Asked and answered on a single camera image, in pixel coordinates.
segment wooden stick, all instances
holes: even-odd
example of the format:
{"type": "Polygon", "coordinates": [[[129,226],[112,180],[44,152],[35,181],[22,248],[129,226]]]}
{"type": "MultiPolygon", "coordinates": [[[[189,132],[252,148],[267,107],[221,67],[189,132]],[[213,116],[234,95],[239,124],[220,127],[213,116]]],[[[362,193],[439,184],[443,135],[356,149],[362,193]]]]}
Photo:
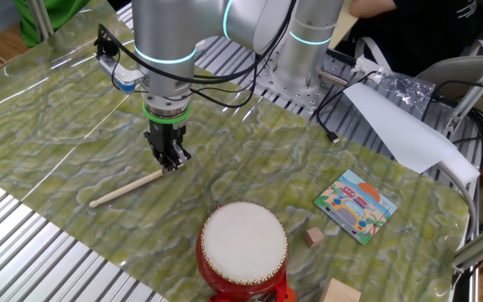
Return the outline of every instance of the wooden stick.
{"type": "Polygon", "coordinates": [[[156,180],[163,175],[164,175],[164,172],[162,170],[158,170],[158,171],[152,173],[151,175],[145,176],[145,177],[141,178],[140,180],[135,180],[134,182],[132,182],[129,185],[124,185],[122,188],[114,190],[113,192],[103,196],[102,198],[100,198],[98,200],[91,201],[91,203],[89,203],[89,206],[92,207],[92,208],[97,207],[98,205],[101,205],[102,203],[108,202],[109,200],[113,200],[113,199],[117,198],[118,196],[120,196],[122,194],[125,194],[125,193],[127,193],[131,190],[134,190],[134,189],[140,187],[141,185],[144,185],[148,182],[151,182],[152,180],[156,180]]]}

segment cable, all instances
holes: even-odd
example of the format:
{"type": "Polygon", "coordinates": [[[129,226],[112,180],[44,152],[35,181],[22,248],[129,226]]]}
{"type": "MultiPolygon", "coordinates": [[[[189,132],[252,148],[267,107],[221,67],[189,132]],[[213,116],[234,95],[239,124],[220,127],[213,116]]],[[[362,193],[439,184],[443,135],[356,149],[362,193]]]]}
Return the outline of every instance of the cable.
{"type": "MultiPolygon", "coordinates": [[[[281,37],[279,38],[279,40],[281,40],[284,36],[284,34],[286,33],[286,31],[283,31],[283,33],[281,34],[281,37]]],[[[237,89],[237,90],[234,90],[234,91],[228,91],[228,90],[225,90],[225,89],[221,89],[221,88],[216,88],[216,87],[205,87],[205,88],[200,88],[196,91],[205,91],[205,90],[215,90],[215,91],[222,91],[222,92],[227,92],[227,93],[237,93],[237,92],[241,92],[241,91],[244,91],[246,90],[250,85],[252,85],[253,82],[255,82],[257,80],[257,77],[260,75],[260,73],[266,68],[267,66],[267,63],[269,62],[269,60],[271,59],[272,57],[272,54],[273,52],[275,51],[275,49],[278,47],[278,44],[276,44],[273,48],[272,48],[272,51],[270,52],[270,54],[267,56],[267,59],[266,61],[264,62],[264,65],[262,66],[262,68],[260,69],[260,71],[258,71],[258,73],[256,74],[256,76],[253,76],[252,80],[247,83],[247,85],[245,85],[245,87],[243,88],[240,88],[240,89],[237,89]]]]}
{"type": "Polygon", "coordinates": [[[193,88],[191,88],[190,90],[191,90],[192,93],[196,93],[199,96],[204,97],[206,100],[208,100],[210,102],[213,102],[213,103],[215,103],[215,104],[217,104],[219,106],[223,106],[223,107],[226,107],[226,108],[232,108],[232,109],[240,108],[240,107],[245,106],[251,100],[252,95],[255,92],[255,88],[257,87],[257,68],[253,69],[253,72],[254,72],[254,74],[253,74],[253,81],[252,81],[252,85],[251,85],[251,90],[250,90],[249,96],[247,97],[247,99],[244,102],[242,102],[242,103],[240,103],[238,105],[225,104],[223,102],[217,101],[216,99],[214,99],[214,98],[212,98],[210,96],[207,96],[206,94],[204,94],[204,93],[202,93],[202,92],[200,92],[198,90],[195,90],[193,88]]]}
{"type": "MultiPolygon", "coordinates": [[[[364,80],[368,79],[369,76],[371,76],[372,74],[375,74],[377,73],[377,71],[371,71],[369,72],[367,75],[363,76],[358,82],[356,83],[361,83],[363,82],[364,80]]],[[[351,85],[341,89],[340,91],[336,92],[329,100],[326,100],[329,95],[331,94],[331,91],[332,91],[332,88],[329,89],[329,91],[327,91],[327,93],[325,94],[324,98],[322,99],[322,102],[319,104],[318,108],[316,108],[316,111],[314,111],[314,114],[316,115],[316,121],[318,122],[318,124],[325,130],[325,132],[327,133],[327,137],[329,138],[329,140],[333,143],[339,143],[340,142],[340,139],[339,137],[336,135],[335,132],[333,131],[330,131],[324,124],[324,122],[321,120],[321,116],[319,115],[321,113],[321,111],[325,108],[325,106],[327,106],[329,103],[331,103],[337,96],[339,96],[342,92],[344,92],[344,90],[348,87],[350,87],[351,85]]]]}
{"type": "Polygon", "coordinates": [[[445,166],[444,164],[438,163],[437,168],[444,172],[447,176],[449,176],[450,180],[460,189],[462,196],[465,198],[465,202],[467,203],[467,206],[469,207],[469,230],[467,231],[467,235],[465,239],[469,239],[475,228],[473,227],[475,221],[476,221],[476,209],[475,209],[475,203],[473,202],[472,197],[470,197],[469,192],[467,191],[467,188],[465,188],[465,185],[450,171],[450,169],[445,166]]]}
{"type": "Polygon", "coordinates": [[[121,90],[116,84],[115,84],[115,70],[117,69],[117,66],[118,66],[118,62],[120,62],[121,60],[121,52],[119,51],[118,52],[118,57],[117,57],[117,63],[115,63],[115,67],[113,67],[113,71],[111,72],[111,83],[113,84],[113,86],[115,86],[115,88],[117,88],[117,90],[121,90]]]}
{"type": "Polygon", "coordinates": [[[173,75],[173,74],[170,74],[166,71],[157,69],[155,67],[152,67],[148,63],[144,62],[143,60],[138,58],[134,53],[132,53],[129,49],[127,49],[126,46],[124,46],[103,24],[98,24],[98,40],[95,42],[95,44],[98,45],[98,49],[99,49],[97,55],[102,54],[103,50],[101,49],[101,42],[99,42],[99,41],[101,41],[102,39],[105,39],[104,35],[106,35],[120,50],[122,50],[126,55],[128,55],[130,58],[135,60],[137,63],[139,63],[142,67],[144,67],[144,68],[146,68],[146,69],[148,69],[152,72],[155,72],[157,74],[160,74],[161,76],[166,76],[170,79],[177,80],[177,81],[183,81],[183,82],[187,82],[187,83],[201,84],[201,85],[226,83],[226,82],[232,81],[232,80],[234,80],[234,79],[236,79],[240,76],[244,76],[247,72],[253,70],[254,68],[257,68],[258,64],[260,64],[260,62],[263,60],[263,58],[266,57],[270,53],[271,49],[276,47],[276,45],[280,41],[280,37],[283,35],[283,32],[288,29],[288,24],[289,24],[290,19],[292,17],[293,9],[295,7],[296,2],[297,2],[297,0],[292,0],[290,2],[290,7],[288,8],[287,15],[286,15],[285,19],[283,20],[283,23],[281,24],[279,31],[277,32],[277,34],[273,38],[272,43],[264,51],[264,53],[262,54],[260,59],[255,60],[255,62],[252,65],[250,65],[249,67],[247,67],[245,70],[233,73],[231,75],[222,75],[222,76],[194,75],[195,78],[209,79],[208,81],[203,81],[203,80],[196,80],[196,79],[185,78],[183,76],[173,75]]]}
{"type": "MultiPolygon", "coordinates": [[[[448,84],[461,84],[461,85],[468,85],[468,86],[478,86],[478,87],[482,87],[483,88],[483,84],[481,83],[474,83],[474,82],[468,82],[468,81],[455,81],[455,80],[451,80],[451,81],[445,81],[443,83],[441,83],[441,85],[439,85],[435,90],[434,92],[432,93],[432,96],[430,97],[430,100],[428,102],[428,106],[426,107],[426,110],[424,111],[424,114],[423,114],[423,120],[424,118],[426,117],[426,114],[428,112],[428,108],[429,108],[429,105],[430,103],[432,102],[442,102],[442,103],[445,103],[446,105],[449,105],[449,106],[452,106],[452,107],[455,107],[455,104],[453,105],[450,105],[448,102],[445,102],[447,101],[445,98],[443,98],[442,96],[441,97],[438,97],[438,94],[439,94],[439,91],[446,85],[448,84]]],[[[460,140],[457,140],[453,143],[462,143],[462,142],[466,142],[466,141],[472,141],[472,140],[476,140],[476,139],[483,139],[483,135],[479,135],[475,138],[464,138],[464,139],[460,139],[460,140]]]]}
{"type": "MultiPolygon", "coordinates": [[[[443,103],[449,107],[455,107],[457,104],[452,101],[439,101],[440,103],[443,103]]],[[[475,140],[482,140],[483,143],[483,112],[476,108],[472,108],[470,112],[467,114],[467,116],[473,121],[474,124],[476,124],[478,128],[478,133],[479,135],[473,138],[462,138],[453,141],[453,144],[457,143],[463,143],[463,142],[470,142],[470,141],[475,141],[475,140]]]]}

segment drum rim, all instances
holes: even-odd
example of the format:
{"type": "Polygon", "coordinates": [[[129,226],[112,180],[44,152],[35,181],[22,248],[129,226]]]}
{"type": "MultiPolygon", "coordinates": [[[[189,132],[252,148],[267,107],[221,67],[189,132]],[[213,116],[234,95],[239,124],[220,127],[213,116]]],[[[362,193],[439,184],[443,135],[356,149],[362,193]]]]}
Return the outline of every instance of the drum rim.
{"type": "Polygon", "coordinates": [[[205,224],[200,229],[200,234],[201,234],[200,235],[200,251],[202,252],[203,258],[205,259],[206,265],[208,265],[208,267],[211,270],[213,270],[214,273],[216,273],[218,276],[220,276],[221,278],[223,278],[224,280],[226,280],[226,281],[228,281],[228,282],[230,282],[232,284],[238,284],[238,285],[259,285],[259,284],[263,284],[266,281],[268,281],[269,279],[271,279],[273,276],[275,276],[277,273],[279,273],[279,271],[286,264],[286,261],[288,259],[288,236],[287,236],[286,230],[284,229],[283,223],[281,222],[280,219],[278,219],[278,217],[275,215],[275,213],[273,213],[271,210],[269,210],[266,206],[259,205],[256,202],[247,201],[247,200],[239,200],[239,201],[229,202],[229,203],[227,203],[225,205],[222,205],[222,206],[218,206],[216,208],[216,210],[213,211],[210,214],[210,216],[208,217],[208,219],[206,219],[205,224]],[[206,257],[205,239],[204,239],[204,236],[205,236],[205,230],[206,230],[206,226],[208,225],[208,222],[210,221],[211,217],[213,217],[213,215],[215,215],[218,212],[218,210],[220,210],[220,208],[222,208],[223,206],[228,206],[228,205],[235,204],[235,203],[250,203],[250,204],[253,204],[253,205],[257,205],[257,206],[262,207],[263,209],[269,211],[275,217],[275,219],[277,219],[278,223],[281,225],[281,228],[283,229],[284,239],[285,239],[285,242],[286,242],[286,245],[285,245],[285,248],[284,248],[283,258],[281,259],[281,263],[277,266],[277,268],[274,269],[271,273],[269,273],[265,278],[254,279],[254,280],[236,280],[236,279],[232,279],[231,277],[229,277],[227,275],[224,275],[222,272],[220,272],[219,269],[214,266],[214,264],[211,262],[211,260],[208,257],[206,257]]]}

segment small wooden cube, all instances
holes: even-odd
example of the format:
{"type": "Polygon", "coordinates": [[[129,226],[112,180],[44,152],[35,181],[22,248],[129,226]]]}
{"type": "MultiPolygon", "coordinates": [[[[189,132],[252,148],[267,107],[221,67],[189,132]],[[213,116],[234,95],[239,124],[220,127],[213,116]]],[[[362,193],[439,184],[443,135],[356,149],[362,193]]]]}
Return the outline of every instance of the small wooden cube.
{"type": "Polygon", "coordinates": [[[304,239],[309,247],[317,247],[324,242],[325,237],[318,227],[313,227],[304,234],[304,239]]]}
{"type": "Polygon", "coordinates": [[[331,279],[325,287],[319,302],[359,302],[361,292],[343,284],[337,279],[331,279]]]}

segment black shirt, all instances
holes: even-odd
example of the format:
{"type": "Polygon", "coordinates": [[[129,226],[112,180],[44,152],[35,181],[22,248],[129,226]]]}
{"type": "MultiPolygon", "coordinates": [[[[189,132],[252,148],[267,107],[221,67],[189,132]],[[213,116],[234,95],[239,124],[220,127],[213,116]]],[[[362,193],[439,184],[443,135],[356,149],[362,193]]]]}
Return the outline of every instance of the black shirt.
{"type": "Polygon", "coordinates": [[[373,38],[396,72],[416,76],[475,40],[476,0],[393,1],[396,10],[360,19],[351,34],[373,38]]]}

